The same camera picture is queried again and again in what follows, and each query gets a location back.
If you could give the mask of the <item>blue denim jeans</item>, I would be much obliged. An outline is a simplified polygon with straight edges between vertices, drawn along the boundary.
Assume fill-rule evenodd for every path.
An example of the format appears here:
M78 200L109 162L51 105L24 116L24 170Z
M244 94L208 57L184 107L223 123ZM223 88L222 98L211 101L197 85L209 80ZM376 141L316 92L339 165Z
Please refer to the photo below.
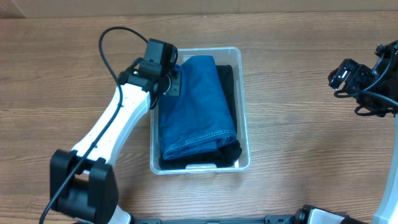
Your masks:
M166 161L215 152L237 140L214 58L190 57L180 74L180 95L163 96L158 102L160 148Z

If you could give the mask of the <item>black cloth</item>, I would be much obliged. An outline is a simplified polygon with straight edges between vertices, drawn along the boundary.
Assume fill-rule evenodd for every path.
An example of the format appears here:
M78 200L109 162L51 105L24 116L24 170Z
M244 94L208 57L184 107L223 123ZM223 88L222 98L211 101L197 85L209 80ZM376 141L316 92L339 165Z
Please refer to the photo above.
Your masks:
M240 142L234 141L218 149L214 163L218 168L231 167L239 159L241 153Z
M236 104L234 98L234 77L231 65L217 65L218 77L229 108L235 130L237 130Z
M165 160L161 157L159 166L162 170L185 169L186 166L193 164L214 164L216 160L217 158L211 154L195 154L171 160Z

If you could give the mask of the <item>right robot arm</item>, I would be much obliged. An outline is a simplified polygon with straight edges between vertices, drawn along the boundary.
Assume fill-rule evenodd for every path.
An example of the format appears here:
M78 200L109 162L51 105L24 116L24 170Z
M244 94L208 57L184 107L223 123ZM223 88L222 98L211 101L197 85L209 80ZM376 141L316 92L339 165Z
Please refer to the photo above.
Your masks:
M352 98L354 113L361 117L385 118L393 122L394 143L388 159L383 194L369 223L397 223L397 41L379 44L373 67L344 59L328 76L335 98Z

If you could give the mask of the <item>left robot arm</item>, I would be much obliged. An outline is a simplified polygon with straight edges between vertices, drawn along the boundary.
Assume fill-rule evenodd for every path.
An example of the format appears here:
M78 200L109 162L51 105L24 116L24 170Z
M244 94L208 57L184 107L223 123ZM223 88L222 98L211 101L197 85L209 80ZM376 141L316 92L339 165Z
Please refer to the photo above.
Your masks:
M114 167L137 122L163 95L180 93L176 46L149 39L143 57L119 74L113 99L90 132L70 151L50 160L50 202L54 210L83 223L134 223L119 205Z

